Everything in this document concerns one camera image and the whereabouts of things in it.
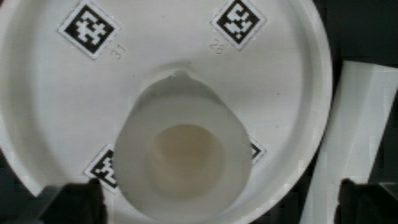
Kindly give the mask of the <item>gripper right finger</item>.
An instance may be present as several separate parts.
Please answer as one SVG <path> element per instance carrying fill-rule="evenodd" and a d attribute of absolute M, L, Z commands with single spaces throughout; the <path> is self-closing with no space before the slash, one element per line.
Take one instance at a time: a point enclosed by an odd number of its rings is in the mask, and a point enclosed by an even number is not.
<path fill-rule="evenodd" d="M 398 224 L 398 183 L 340 181 L 337 224 Z"/>

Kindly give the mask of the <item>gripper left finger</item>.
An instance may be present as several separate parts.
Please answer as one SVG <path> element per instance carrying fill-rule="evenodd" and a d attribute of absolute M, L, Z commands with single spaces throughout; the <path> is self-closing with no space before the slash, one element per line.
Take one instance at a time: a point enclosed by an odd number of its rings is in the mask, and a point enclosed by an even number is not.
<path fill-rule="evenodd" d="M 61 187 L 38 221 L 42 224 L 106 224 L 104 195 L 97 179 Z"/>

